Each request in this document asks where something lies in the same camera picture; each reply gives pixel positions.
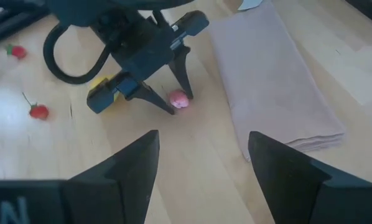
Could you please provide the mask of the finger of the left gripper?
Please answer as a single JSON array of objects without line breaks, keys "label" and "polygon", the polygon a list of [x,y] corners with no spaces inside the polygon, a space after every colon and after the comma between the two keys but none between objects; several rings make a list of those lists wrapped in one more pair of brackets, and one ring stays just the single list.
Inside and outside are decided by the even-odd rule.
[{"label": "finger of the left gripper", "polygon": [[130,94],[125,96],[127,101],[133,100],[134,98],[145,100],[171,115],[175,114],[173,107],[166,103],[163,98],[161,98],[150,86],[146,85],[145,83],[138,83],[137,87],[133,89]]},{"label": "finger of the left gripper", "polygon": [[187,54],[190,53],[190,47],[180,45],[174,50],[174,58],[168,64],[175,78],[179,82],[188,99],[193,99],[193,92],[186,69]]}]

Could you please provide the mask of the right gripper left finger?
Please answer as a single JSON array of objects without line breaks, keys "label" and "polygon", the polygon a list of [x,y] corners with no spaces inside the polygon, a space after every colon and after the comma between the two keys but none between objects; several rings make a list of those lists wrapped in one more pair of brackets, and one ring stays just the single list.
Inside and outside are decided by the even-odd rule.
[{"label": "right gripper left finger", "polygon": [[144,224],[159,163],[151,130],[63,188],[69,224]]}]

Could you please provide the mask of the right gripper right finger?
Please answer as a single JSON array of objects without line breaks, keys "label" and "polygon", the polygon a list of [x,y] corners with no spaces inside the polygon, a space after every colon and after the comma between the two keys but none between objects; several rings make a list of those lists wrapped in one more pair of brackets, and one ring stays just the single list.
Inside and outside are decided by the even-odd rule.
[{"label": "right gripper right finger", "polygon": [[309,224],[318,191],[330,176],[312,158],[260,132],[249,134],[248,151],[275,224]]}]

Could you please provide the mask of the pink raspberry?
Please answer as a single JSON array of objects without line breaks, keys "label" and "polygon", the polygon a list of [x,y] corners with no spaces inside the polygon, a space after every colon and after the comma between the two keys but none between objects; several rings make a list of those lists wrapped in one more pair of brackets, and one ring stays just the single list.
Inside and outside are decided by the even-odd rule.
[{"label": "pink raspberry", "polygon": [[189,99],[183,90],[174,90],[170,92],[169,102],[177,109],[182,109],[189,106]]}]

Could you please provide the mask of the yellow lemon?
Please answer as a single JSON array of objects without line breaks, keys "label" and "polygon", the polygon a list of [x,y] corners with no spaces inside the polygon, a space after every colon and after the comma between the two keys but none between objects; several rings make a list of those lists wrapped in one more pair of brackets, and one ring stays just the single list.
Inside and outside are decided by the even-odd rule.
[{"label": "yellow lemon", "polygon": [[89,84],[89,90],[91,91],[92,89],[97,87],[103,80],[105,80],[105,79],[110,80],[113,77],[114,77],[114,74],[112,74],[112,75],[102,75],[102,76],[95,77],[94,79],[92,79],[92,81]]}]

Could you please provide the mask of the red cherry with stem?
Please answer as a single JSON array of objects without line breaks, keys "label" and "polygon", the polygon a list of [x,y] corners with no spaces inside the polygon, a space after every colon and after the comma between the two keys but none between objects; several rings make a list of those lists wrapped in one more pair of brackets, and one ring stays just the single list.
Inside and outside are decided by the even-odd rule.
[{"label": "red cherry with stem", "polygon": [[39,120],[42,120],[42,121],[46,121],[49,117],[49,109],[45,105],[42,105],[42,104],[38,104],[38,103],[32,104],[27,99],[24,92],[22,92],[22,95],[23,95],[24,99],[26,100],[26,102],[30,106],[30,110],[29,110],[30,117],[34,118],[34,119],[39,119]]}]

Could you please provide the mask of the red strawberry with green cap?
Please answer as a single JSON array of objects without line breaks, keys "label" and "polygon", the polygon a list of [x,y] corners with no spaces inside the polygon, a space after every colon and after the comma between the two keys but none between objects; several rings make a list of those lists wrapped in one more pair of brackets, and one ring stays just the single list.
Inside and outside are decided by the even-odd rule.
[{"label": "red strawberry with green cap", "polygon": [[27,50],[20,45],[7,45],[6,52],[17,59],[22,59],[27,55]]}]

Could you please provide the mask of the beige folded cloth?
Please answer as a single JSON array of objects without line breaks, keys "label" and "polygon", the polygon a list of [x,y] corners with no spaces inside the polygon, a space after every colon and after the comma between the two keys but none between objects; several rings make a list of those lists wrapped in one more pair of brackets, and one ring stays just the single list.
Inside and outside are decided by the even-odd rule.
[{"label": "beige folded cloth", "polygon": [[345,128],[271,0],[208,27],[239,148],[258,131],[302,152],[339,145]]}]

